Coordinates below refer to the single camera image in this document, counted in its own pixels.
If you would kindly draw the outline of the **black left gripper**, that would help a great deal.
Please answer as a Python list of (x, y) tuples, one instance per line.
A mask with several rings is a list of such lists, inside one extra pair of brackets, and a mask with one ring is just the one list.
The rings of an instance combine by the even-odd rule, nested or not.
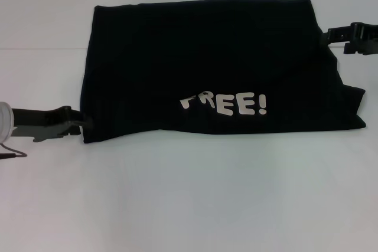
[(59, 139), (65, 136), (80, 136), (81, 130), (91, 129), (93, 121), (70, 106), (55, 110), (13, 109), (14, 129), (12, 137), (29, 137), (33, 142)]

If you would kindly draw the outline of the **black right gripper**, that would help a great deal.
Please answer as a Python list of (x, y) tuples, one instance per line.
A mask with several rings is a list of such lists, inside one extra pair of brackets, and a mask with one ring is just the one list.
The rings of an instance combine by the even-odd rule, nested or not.
[(338, 42), (347, 42), (344, 54), (377, 54), (377, 25), (354, 22), (351, 26), (330, 28), (321, 36), (321, 44)]

